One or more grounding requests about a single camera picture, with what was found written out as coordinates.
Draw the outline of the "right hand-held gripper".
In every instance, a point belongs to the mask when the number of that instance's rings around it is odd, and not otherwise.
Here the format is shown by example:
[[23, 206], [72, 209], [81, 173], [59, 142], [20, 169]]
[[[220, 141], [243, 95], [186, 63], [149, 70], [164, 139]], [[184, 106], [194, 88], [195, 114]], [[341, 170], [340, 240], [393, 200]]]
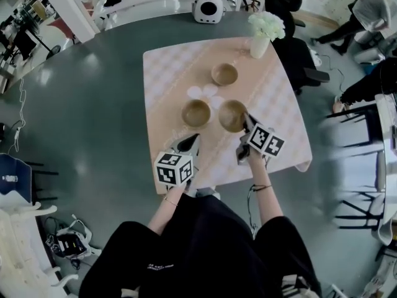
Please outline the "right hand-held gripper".
[[242, 165], [252, 151], [268, 158], [277, 158], [282, 151], [285, 140], [259, 124], [258, 120], [251, 114], [245, 112], [243, 117], [243, 129], [246, 134], [240, 138], [240, 144], [236, 149], [237, 163]]

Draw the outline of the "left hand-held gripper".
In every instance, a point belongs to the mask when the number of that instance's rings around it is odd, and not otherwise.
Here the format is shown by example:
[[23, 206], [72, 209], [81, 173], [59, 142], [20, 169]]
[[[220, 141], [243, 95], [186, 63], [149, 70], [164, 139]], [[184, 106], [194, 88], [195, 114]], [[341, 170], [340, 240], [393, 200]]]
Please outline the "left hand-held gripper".
[[197, 168], [201, 136], [188, 134], [174, 141], [170, 149], [181, 153], [161, 151], [154, 161], [154, 177], [158, 184], [179, 187], [190, 183]]

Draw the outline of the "brown ceramic bowl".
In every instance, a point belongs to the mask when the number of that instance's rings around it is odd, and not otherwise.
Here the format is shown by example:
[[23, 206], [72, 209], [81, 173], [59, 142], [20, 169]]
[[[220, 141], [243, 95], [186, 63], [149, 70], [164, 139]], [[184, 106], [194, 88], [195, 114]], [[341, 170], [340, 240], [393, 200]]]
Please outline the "brown ceramic bowl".
[[229, 86], [238, 79], [237, 69], [229, 63], [221, 63], [212, 68], [212, 80], [219, 86]]
[[181, 110], [182, 121], [193, 128], [206, 125], [210, 120], [211, 114], [208, 104], [200, 99], [186, 102]]
[[230, 99], [221, 104], [218, 110], [218, 119], [226, 131], [238, 133], [244, 130], [244, 114], [247, 111], [242, 102]]

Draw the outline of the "person's right forearm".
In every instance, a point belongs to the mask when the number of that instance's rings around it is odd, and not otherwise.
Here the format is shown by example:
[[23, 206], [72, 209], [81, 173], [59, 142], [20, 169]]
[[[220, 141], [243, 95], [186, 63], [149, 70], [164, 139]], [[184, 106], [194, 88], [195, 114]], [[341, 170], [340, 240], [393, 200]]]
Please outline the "person's right forearm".
[[271, 219], [282, 217], [283, 212], [265, 168], [263, 157], [258, 152], [252, 152], [248, 157], [248, 163], [253, 175], [260, 221], [264, 225]]

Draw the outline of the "white flower-shaped mat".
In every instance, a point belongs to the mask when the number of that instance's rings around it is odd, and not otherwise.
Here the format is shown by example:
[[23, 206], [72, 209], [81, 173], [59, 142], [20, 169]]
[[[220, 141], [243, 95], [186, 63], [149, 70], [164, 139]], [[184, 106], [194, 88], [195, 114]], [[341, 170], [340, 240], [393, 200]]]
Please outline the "white flower-shaped mat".
[[191, 86], [187, 90], [187, 95], [191, 99], [198, 99], [206, 102], [211, 108], [219, 109], [224, 102], [224, 99], [218, 95], [218, 87], [214, 84], [207, 84], [205, 86]]

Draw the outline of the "white vase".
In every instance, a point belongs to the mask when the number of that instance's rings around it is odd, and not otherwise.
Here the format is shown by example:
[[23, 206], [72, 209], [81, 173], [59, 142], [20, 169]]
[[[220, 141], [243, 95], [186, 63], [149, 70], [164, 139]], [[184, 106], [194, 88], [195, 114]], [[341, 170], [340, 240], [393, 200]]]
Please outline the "white vase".
[[255, 59], [263, 57], [264, 53], [269, 46], [270, 38], [265, 36], [255, 36], [252, 39], [250, 46], [250, 55]]

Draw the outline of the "black office chair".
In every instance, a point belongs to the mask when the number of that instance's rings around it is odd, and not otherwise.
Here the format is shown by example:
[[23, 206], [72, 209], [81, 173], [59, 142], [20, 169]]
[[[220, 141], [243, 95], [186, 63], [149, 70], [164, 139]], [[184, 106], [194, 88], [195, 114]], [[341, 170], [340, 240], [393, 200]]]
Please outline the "black office chair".
[[294, 37], [296, 27], [305, 26], [292, 15], [301, 4], [302, 0], [265, 0], [265, 10], [278, 16], [285, 26], [285, 37], [272, 44], [296, 95], [304, 86], [318, 87], [330, 80], [328, 73], [316, 69], [306, 42]]

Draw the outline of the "person's black top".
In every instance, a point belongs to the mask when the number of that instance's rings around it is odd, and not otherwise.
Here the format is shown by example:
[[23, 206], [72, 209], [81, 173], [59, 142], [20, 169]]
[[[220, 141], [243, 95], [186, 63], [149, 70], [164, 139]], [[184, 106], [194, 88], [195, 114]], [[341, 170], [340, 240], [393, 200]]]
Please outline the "person's black top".
[[124, 222], [84, 277], [79, 298], [283, 298], [285, 276], [320, 283], [290, 219], [248, 225], [213, 196], [182, 196], [161, 234]]

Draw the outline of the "white round-window pet carrier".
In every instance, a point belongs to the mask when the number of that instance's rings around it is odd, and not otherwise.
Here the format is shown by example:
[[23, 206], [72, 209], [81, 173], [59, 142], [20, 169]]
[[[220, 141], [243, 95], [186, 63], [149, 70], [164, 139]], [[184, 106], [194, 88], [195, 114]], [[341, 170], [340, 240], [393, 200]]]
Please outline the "white round-window pet carrier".
[[192, 15], [198, 23], [217, 24], [225, 11], [222, 0], [195, 0], [192, 3]]

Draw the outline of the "white desk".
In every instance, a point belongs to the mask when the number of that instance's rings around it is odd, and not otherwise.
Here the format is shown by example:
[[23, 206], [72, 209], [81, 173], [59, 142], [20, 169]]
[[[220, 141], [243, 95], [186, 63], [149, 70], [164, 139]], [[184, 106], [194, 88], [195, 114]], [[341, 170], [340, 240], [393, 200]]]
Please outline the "white desk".
[[397, 107], [392, 95], [377, 94], [375, 103], [380, 119], [385, 155], [385, 206], [381, 227], [397, 214]]

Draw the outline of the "grey seat chair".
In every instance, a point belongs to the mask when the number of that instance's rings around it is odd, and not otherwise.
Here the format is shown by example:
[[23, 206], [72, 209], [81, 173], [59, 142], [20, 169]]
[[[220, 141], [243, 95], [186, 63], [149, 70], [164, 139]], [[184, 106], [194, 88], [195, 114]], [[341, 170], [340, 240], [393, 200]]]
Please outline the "grey seat chair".
[[344, 230], [376, 230], [385, 214], [383, 191], [347, 191], [334, 220]]

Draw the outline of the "black floor fan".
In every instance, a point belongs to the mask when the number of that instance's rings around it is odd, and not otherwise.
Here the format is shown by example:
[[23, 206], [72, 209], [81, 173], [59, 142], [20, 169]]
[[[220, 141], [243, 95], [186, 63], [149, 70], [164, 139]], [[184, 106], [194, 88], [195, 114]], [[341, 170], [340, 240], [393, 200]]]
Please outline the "black floor fan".
[[49, 48], [39, 37], [37, 34], [32, 29], [28, 29], [28, 31], [34, 36], [34, 38], [39, 42], [41, 46], [43, 46], [47, 51], [47, 56], [46, 59], [48, 60], [52, 56], [56, 55], [61, 51], [61, 46], [60, 45], [55, 45], [53, 48]]

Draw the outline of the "blue cushioned chair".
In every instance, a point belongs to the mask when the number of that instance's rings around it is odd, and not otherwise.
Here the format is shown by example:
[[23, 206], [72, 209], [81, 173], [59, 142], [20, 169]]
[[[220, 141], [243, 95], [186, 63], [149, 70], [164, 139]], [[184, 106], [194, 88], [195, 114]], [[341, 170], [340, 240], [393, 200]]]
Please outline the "blue cushioned chair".
[[[41, 163], [24, 162], [11, 155], [0, 153], [0, 195], [7, 195], [12, 191], [17, 192], [25, 201], [33, 205], [38, 201], [55, 201], [57, 197], [38, 197], [42, 191], [36, 185], [35, 175], [44, 174], [58, 176], [58, 172], [32, 169], [32, 166], [44, 166]], [[18, 177], [18, 182], [10, 183], [2, 179], [5, 175]]]

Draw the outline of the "red chair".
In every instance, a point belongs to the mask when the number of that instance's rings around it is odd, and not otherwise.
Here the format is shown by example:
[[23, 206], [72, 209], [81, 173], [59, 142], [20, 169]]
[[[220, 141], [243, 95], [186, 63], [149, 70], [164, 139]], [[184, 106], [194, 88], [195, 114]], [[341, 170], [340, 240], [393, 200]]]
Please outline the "red chair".
[[72, 40], [72, 42], [75, 43], [75, 35], [61, 17], [58, 17], [55, 20], [53, 20], [51, 23], [48, 24], [48, 26], [59, 29], [61, 32], [63, 32], [66, 38]]

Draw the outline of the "black frame chair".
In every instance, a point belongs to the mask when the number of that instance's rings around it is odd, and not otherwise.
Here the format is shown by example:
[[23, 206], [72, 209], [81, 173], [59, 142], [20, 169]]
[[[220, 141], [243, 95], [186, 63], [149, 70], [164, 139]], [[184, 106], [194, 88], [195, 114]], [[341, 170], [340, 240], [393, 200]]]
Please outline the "black frame chair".
[[366, 142], [359, 142], [359, 143], [353, 143], [351, 145], [346, 145], [344, 146], [344, 148], [366, 147], [374, 143], [383, 142], [383, 132], [381, 129], [381, 122], [376, 104], [369, 104], [366, 106], [360, 106], [354, 109], [349, 109], [348, 111], [329, 114], [326, 116], [326, 118], [330, 119], [330, 118], [345, 116], [348, 114], [352, 114], [353, 116], [343, 120], [342, 123], [349, 122], [351, 120], [357, 123], [358, 121], [364, 120], [367, 128], [368, 140]]

